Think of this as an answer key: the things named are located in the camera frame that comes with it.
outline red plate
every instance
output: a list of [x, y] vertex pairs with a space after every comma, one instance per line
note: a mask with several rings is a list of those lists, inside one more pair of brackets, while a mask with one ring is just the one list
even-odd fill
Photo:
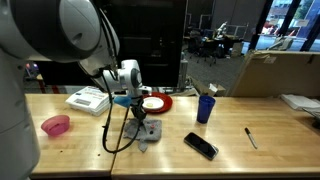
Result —
[[157, 109], [157, 110], [145, 109], [144, 111], [147, 112], [147, 113], [162, 113], [162, 112], [166, 112], [172, 106], [171, 97], [166, 95], [166, 94], [164, 94], [164, 93], [152, 92], [151, 96], [146, 95], [143, 98], [147, 98], [147, 97], [158, 97], [158, 98], [162, 99], [162, 101], [164, 102], [164, 105], [163, 105], [163, 107], [161, 109]]

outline blue cup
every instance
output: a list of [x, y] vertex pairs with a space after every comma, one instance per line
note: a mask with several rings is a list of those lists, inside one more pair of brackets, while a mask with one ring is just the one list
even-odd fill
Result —
[[212, 108], [216, 100], [207, 95], [200, 96], [199, 98], [199, 106], [198, 106], [198, 115], [197, 121], [201, 124], [205, 124], [208, 122]]

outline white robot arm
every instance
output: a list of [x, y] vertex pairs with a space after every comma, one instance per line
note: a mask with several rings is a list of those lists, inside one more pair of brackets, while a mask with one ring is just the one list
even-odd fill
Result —
[[101, 89], [140, 98], [133, 107], [143, 90], [151, 91], [136, 60], [117, 68], [118, 37], [89, 0], [0, 0], [0, 27], [1, 179], [26, 179], [40, 156], [23, 92], [26, 60], [79, 62]]

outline wooden table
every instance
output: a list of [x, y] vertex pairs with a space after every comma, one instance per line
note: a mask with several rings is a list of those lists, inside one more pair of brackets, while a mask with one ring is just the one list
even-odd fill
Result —
[[[110, 176], [115, 155], [102, 147], [102, 126], [107, 119], [73, 110], [65, 103], [70, 94], [28, 94], [41, 149], [40, 162], [31, 178]], [[114, 105], [107, 146], [117, 148], [126, 109]], [[70, 117], [70, 129], [58, 137], [49, 137], [41, 124], [48, 118], [65, 114]]]
[[[117, 154], [113, 179], [320, 177], [320, 130], [313, 118], [280, 99], [216, 98], [208, 124], [196, 122], [196, 97], [173, 97], [162, 138], [142, 153], [135, 142]], [[251, 144], [248, 127], [258, 149]], [[207, 160], [183, 142], [194, 132], [220, 152]], [[121, 139], [120, 146], [128, 139]]]

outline blue object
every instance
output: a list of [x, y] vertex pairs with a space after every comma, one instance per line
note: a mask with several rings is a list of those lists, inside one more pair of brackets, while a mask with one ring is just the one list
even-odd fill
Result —
[[200, 96], [197, 115], [197, 121], [199, 123], [205, 124], [208, 122], [212, 108], [215, 103], [216, 100], [211, 96]]
[[114, 103], [119, 104], [120, 106], [123, 107], [130, 107], [131, 104], [131, 97], [129, 96], [117, 96], [113, 100]]

